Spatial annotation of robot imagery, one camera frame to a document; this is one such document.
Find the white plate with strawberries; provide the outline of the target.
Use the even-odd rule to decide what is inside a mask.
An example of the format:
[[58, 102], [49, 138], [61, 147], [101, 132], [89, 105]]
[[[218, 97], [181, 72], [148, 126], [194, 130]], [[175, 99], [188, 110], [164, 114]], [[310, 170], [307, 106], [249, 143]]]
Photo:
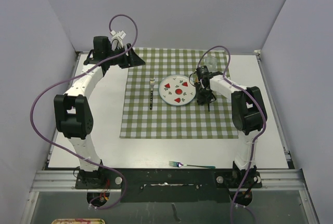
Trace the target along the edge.
[[185, 106], [192, 102], [196, 89], [184, 75], [170, 75], [164, 78], [158, 88], [161, 99], [171, 106]]

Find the silver fork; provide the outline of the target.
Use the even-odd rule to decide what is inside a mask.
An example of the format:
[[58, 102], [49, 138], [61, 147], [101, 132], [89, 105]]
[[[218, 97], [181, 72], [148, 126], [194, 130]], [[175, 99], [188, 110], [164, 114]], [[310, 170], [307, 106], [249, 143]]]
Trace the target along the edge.
[[153, 108], [153, 89], [154, 89], [154, 85], [155, 85], [154, 77], [150, 78], [149, 85], [150, 85], [149, 109], [152, 110], [152, 108]]

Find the clear drinking glass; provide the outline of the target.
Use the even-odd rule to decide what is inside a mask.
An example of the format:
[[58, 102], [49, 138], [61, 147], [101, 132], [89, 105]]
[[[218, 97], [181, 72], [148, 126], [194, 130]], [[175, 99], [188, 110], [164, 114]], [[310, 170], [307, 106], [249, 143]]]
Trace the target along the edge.
[[209, 72], [217, 71], [218, 60], [214, 56], [206, 56], [204, 58], [204, 65], [208, 68]]

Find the green white checkered tablecloth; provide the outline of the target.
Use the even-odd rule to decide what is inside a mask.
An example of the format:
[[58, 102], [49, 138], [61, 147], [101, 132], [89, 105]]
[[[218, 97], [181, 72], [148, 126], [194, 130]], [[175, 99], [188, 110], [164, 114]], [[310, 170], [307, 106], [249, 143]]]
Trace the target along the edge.
[[[160, 82], [170, 75], [191, 80], [201, 60], [202, 50], [136, 48], [144, 66], [127, 73], [120, 138], [132, 139], [236, 139], [231, 102], [221, 95], [208, 106], [192, 101], [185, 106], [165, 103], [158, 92]], [[155, 78], [153, 108], [149, 109], [150, 78]]]

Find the iridescent rainbow fork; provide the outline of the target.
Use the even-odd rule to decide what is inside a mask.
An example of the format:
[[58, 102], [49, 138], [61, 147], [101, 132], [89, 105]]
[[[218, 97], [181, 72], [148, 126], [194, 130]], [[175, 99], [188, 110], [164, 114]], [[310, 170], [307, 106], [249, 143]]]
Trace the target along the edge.
[[169, 161], [168, 162], [170, 167], [196, 167], [196, 168], [205, 168], [205, 169], [216, 169], [215, 166], [206, 166], [206, 165], [191, 165], [191, 164], [183, 164], [181, 162], [176, 162], [176, 161]]

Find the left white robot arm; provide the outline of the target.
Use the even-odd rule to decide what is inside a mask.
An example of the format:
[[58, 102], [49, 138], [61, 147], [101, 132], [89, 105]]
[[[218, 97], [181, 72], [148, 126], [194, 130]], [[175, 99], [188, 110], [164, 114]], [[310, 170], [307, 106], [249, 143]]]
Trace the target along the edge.
[[108, 37], [96, 36], [93, 46], [83, 62], [80, 78], [63, 95], [54, 97], [54, 109], [57, 130], [70, 141], [75, 153], [80, 156], [79, 176], [92, 187], [100, 188], [106, 182], [106, 175], [91, 138], [94, 120], [88, 99], [112, 65], [127, 69], [145, 65], [145, 62], [130, 43], [112, 49]]

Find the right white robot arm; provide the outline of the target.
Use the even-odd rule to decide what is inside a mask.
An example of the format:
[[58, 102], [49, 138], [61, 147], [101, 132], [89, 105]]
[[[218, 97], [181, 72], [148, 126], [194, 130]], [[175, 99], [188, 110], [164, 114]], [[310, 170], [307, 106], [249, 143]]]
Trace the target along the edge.
[[232, 173], [232, 182], [244, 187], [250, 181], [250, 171], [255, 168], [255, 150], [258, 138], [266, 130], [267, 113], [258, 87], [238, 85], [222, 72], [209, 72], [207, 66], [196, 68], [196, 101], [209, 105], [216, 101], [215, 93], [231, 101], [232, 122], [238, 131], [239, 148]]

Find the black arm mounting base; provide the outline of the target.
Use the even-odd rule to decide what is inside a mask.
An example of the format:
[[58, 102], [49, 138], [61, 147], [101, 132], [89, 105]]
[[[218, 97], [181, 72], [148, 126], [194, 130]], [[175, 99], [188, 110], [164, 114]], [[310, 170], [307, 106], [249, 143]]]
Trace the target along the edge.
[[103, 196], [120, 190], [121, 203], [228, 203], [235, 197], [249, 204], [252, 190], [262, 187], [255, 169], [248, 174], [237, 169], [123, 169], [121, 173], [124, 178], [109, 170], [93, 177], [79, 172], [75, 188], [88, 190], [87, 200], [103, 206], [99, 190]]

